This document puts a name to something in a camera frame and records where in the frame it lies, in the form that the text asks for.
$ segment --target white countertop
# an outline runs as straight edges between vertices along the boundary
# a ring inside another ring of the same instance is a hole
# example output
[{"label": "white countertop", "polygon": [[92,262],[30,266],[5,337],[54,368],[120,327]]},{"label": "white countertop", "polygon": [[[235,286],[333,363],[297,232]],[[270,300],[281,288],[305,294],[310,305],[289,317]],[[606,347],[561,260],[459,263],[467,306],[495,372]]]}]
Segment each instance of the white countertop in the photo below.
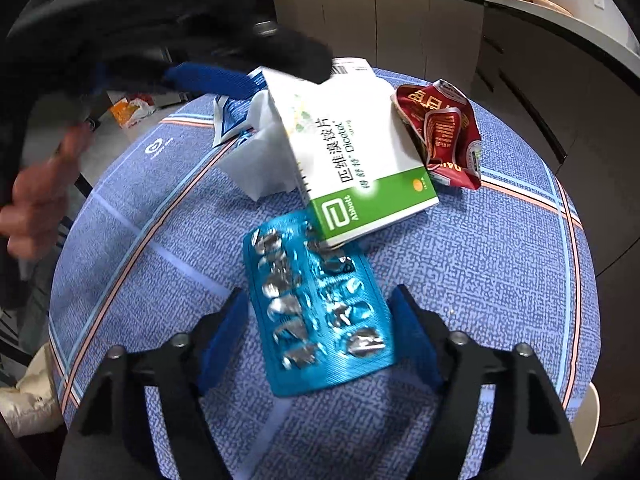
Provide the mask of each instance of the white countertop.
[{"label": "white countertop", "polygon": [[626,66],[632,73],[640,78],[640,57],[629,50],[625,45],[618,43],[616,40],[600,32],[597,28],[591,27],[577,18],[565,16],[560,12],[556,12],[546,7],[525,2],[523,0],[478,0],[479,2],[489,2],[495,5],[511,7],[512,9],[528,12],[539,18],[552,22],[560,27],[564,27],[585,40],[590,41],[594,45],[600,47],[611,57],[617,59]]}]

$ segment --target blister pack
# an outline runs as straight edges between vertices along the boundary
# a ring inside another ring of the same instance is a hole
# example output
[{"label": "blister pack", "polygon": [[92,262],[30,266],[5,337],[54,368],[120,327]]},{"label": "blister pack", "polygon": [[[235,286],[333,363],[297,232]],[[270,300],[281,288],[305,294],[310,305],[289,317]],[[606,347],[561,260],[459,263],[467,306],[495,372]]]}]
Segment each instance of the blister pack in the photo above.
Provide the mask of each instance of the blister pack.
[{"label": "blister pack", "polygon": [[322,248],[305,211],[244,238],[271,390],[287,397],[394,363],[391,314],[357,242]]}]

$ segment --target gray cabinet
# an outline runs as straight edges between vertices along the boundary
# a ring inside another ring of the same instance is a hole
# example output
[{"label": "gray cabinet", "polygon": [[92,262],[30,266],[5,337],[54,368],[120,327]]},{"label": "gray cabinet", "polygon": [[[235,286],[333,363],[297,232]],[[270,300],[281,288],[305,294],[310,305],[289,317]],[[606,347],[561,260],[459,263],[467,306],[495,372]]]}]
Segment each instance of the gray cabinet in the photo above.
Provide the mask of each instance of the gray cabinet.
[{"label": "gray cabinet", "polygon": [[491,111],[494,104],[494,91],[500,80],[500,63],[502,54],[486,41],[480,41],[478,65],[471,81],[469,97],[476,103]]},{"label": "gray cabinet", "polygon": [[430,1],[424,27],[426,80],[446,79],[469,94],[478,63],[483,17],[482,3]]},{"label": "gray cabinet", "polygon": [[575,203],[599,273],[640,237],[640,96],[600,63],[590,73],[575,111],[579,134],[558,179]]},{"label": "gray cabinet", "polygon": [[273,0],[278,23],[325,41],[322,0]]},{"label": "gray cabinet", "polygon": [[324,41],[335,57],[363,57],[378,65],[376,0],[322,0]]},{"label": "gray cabinet", "polygon": [[378,67],[424,78],[430,0],[376,0]]},{"label": "gray cabinet", "polygon": [[526,95],[568,152],[578,133],[577,113],[594,60],[549,30],[487,9],[484,34],[504,50],[500,69]]},{"label": "gray cabinet", "polygon": [[540,128],[499,77],[494,81],[494,92],[488,99],[488,106],[483,103],[479,104],[485,106],[493,115],[516,132],[555,173],[560,168],[558,158],[549,143],[546,142]]}]

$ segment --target table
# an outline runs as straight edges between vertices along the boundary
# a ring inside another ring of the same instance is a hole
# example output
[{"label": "table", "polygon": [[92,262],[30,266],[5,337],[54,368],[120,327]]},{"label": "table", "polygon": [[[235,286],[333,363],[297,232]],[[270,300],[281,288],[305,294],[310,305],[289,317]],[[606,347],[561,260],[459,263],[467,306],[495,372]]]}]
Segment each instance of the table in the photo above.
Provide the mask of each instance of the table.
[{"label": "table", "polygon": [[[376,70],[397,86],[423,81]],[[255,76],[264,84],[261,75]],[[216,96],[161,121],[104,173],[60,256],[50,302],[55,380],[67,422],[104,353],[158,346],[244,286],[242,236],[302,207],[297,192],[252,202],[215,164]],[[224,128],[248,102],[226,102]],[[575,208],[539,156],[474,106],[483,186],[438,186],[440,205],[360,240],[386,297],[405,283],[421,307],[486,346],[529,342],[572,418],[594,372],[600,327],[593,266]],[[478,470],[492,409],[482,392],[463,477]],[[279,399],[254,314],[203,409],[236,479],[404,478],[438,399],[399,365],[337,388]],[[164,475],[176,478],[159,400],[148,411]]]}]

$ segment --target tissue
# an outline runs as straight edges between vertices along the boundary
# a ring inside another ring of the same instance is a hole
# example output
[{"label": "tissue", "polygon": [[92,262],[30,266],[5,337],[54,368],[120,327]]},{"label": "tissue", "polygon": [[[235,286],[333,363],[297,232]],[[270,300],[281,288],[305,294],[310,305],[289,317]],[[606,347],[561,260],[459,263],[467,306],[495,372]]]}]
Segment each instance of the tissue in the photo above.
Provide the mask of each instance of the tissue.
[{"label": "tissue", "polygon": [[254,201],[270,194],[293,191],[296,171],[291,148],[268,90],[261,90],[254,96],[246,121],[239,126],[244,130],[253,128],[257,133],[216,167]]}]

